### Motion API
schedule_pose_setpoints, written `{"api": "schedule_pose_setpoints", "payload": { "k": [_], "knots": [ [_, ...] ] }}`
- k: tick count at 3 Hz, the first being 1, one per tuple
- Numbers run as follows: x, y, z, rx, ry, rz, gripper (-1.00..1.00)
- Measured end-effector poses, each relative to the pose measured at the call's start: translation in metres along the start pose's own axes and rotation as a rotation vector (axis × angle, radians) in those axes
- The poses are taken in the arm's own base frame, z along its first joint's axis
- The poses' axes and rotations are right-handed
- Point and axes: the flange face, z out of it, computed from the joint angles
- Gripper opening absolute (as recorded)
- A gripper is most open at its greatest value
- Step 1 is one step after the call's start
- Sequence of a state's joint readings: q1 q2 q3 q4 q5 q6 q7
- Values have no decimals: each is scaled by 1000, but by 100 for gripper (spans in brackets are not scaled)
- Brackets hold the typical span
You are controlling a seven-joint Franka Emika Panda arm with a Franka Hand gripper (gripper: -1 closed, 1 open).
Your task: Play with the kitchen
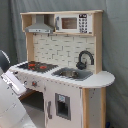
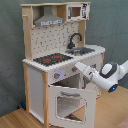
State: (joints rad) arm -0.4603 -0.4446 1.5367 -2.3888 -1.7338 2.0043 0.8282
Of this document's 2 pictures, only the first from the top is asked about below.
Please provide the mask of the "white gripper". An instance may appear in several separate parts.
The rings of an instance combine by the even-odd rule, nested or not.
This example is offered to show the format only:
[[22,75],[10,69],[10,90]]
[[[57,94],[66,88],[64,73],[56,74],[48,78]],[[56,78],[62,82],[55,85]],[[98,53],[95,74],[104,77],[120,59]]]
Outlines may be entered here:
[[25,86],[10,71],[2,74],[3,80],[12,88],[17,96],[21,96],[26,92]]

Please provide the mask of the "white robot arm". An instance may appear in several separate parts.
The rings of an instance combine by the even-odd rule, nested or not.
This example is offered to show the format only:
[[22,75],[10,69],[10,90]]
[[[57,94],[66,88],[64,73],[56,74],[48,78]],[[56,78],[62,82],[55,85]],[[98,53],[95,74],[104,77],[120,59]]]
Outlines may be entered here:
[[0,128],[36,128],[19,100],[26,88],[9,67],[9,57],[0,50]]

